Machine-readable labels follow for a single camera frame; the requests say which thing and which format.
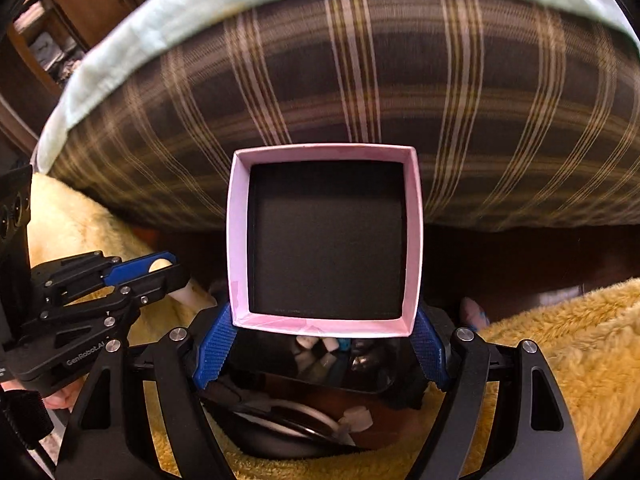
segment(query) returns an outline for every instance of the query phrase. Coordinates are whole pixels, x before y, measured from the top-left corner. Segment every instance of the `human hand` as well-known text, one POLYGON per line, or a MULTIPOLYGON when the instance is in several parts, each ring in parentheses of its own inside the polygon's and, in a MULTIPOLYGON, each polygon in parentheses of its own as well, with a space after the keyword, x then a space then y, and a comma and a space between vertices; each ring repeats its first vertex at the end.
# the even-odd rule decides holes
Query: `human hand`
MULTIPOLYGON (((76 400, 78 399, 78 395, 80 390, 82 389, 82 385, 84 384, 83 379, 78 379, 71 384, 68 384, 61 390, 51 394, 49 397, 45 397, 44 405, 50 410, 62 410, 64 408, 72 409, 76 400)), ((2 388, 5 391, 9 390, 24 390, 25 387, 22 386, 18 381, 7 381, 2 383, 2 388)))

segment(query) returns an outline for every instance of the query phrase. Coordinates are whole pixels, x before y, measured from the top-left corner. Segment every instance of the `dark floor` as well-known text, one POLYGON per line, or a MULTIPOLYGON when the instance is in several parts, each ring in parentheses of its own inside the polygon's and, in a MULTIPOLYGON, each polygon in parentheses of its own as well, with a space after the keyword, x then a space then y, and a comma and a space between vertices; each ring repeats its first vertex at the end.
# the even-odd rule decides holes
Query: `dark floor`
MULTIPOLYGON (((225 276, 223 232, 143 235, 155 248, 173 251, 203 285, 225 276)), ((425 228, 424 297, 452 314, 468 296, 496 321, 635 276, 640 226, 501 233, 425 228)))

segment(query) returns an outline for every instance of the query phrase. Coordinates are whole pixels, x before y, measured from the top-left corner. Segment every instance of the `small white piece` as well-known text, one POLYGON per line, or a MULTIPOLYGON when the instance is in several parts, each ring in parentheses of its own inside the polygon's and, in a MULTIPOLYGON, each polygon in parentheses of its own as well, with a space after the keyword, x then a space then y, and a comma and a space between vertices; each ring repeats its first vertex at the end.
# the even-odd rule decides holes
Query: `small white piece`
MULTIPOLYGON (((165 258, 158 258, 149 267, 149 272, 164 269, 171 265, 173 264, 169 260, 165 258)), ((174 300, 179 301, 194 314, 197 314, 204 308, 216 306, 216 300, 208 292, 203 290, 203 288, 193 278, 191 278, 183 288, 169 292, 169 296, 174 298, 174 300)))
POLYGON ((340 343, 335 337, 323 337, 322 342, 324 343, 324 347, 327 352, 335 352, 338 348, 340 348, 340 343))
POLYGON ((350 428, 349 433, 360 433, 373 426, 371 412, 365 406, 353 406, 344 410, 340 424, 350 428))
POLYGON ((316 343, 318 342, 319 337, 313 335, 299 335, 296 336, 296 341, 302 348, 306 348, 307 350, 311 350, 316 343))

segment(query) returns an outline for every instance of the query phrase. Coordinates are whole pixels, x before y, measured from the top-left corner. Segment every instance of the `plaid fabric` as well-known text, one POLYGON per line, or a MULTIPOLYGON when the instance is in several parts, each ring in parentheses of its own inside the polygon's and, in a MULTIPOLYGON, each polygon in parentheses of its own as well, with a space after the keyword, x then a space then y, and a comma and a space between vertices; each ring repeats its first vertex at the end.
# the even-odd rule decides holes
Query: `plaid fabric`
POLYGON ((223 226, 234 150, 415 146, 424 218, 453 226, 640 221, 631 40, 518 0, 283 0, 139 69, 52 176, 136 222, 223 226))

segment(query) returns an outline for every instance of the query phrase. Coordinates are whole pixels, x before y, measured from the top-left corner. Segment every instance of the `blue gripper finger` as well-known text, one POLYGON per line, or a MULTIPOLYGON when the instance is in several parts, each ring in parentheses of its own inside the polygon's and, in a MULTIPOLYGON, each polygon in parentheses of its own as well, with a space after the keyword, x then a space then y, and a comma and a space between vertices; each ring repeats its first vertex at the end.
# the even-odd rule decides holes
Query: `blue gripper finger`
POLYGON ((218 378, 236 333, 238 329, 231 319, 231 305, 227 303, 222 307, 198 348, 198 363, 193 374, 193 382, 199 389, 204 390, 209 381, 215 381, 218 378))
POLYGON ((409 336, 424 376, 446 391, 450 383, 444 345, 423 309, 418 308, 414 331, 409 336))
POLYGON ((168 251, 162 253, 148 254, 135 260, 129 260, 128 262, 122 262, 121 264, 111 267, 111 272, 104 277, 104 284, 107 286, 118 286, 121 283, 130 282, 135 278, 144 276, 149 272, 151 264, 164 258, 174 264, 177 260, 173 254, 168 251))

